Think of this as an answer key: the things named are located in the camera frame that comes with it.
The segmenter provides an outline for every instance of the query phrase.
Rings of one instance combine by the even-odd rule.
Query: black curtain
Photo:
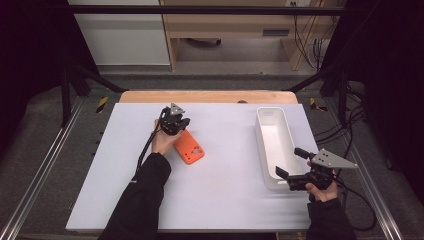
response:
[[[364,1],[349,1],[360,6]],[[344,71],[365,86],[363,106],[394,164],[424,203],[424,2],[382,0],[349,54]],[[336,59],[352,29],[363,19],[341,18],[323,68]]]
[[[68,61],[99,74],[72,13],[51,12],[47,4],[66,0],[1,0],[0,157],[34,95],[60,86]],[[79,74],[70,78],[85,82]]]

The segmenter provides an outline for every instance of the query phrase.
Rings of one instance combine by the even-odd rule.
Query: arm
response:
[[[163,186],[171,166],[163,156],[181,136],[159,131],[152,142],[152,153],[122,193],[100,240],[154,239],[158,229]]]
[[[308,203],[311,225],[306,233],[306,239],[356,239],[342,205],[337,198],[337,185],[333,182],[327,190],[319,190],[312,183],[306,184],[306,189],[314,196]]]

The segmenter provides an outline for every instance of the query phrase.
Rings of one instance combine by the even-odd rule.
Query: white table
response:
[[[240,232],[307,229],[305,192],[266,188],[255,137],[256,110],[281,107],[296,147],[317,152],[300,104],[177,103],[206,155],[186,165],[172,150],[172,173],[160,208],[161,232]],[[110,117],[67,230],[99,232],[135,172],[153,120],[169,104],[118,103]],[[304,172],[309,171],[306,160]]]

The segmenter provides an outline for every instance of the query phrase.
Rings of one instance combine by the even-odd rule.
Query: white rectangular container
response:
[[[255,130],[265,185],[272,190],[289,189],[287,182],[275,173],[275,167],[284,169],[289,175],[301,175],[303,172],[294,154],[283,109],[259,108]]]

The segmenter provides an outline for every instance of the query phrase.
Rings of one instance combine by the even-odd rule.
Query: orange phone case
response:
[[[192,164],[205,156],[205,151],[187,129],[182,132],[181,138],[174,143],[174,147],[187,164]]]

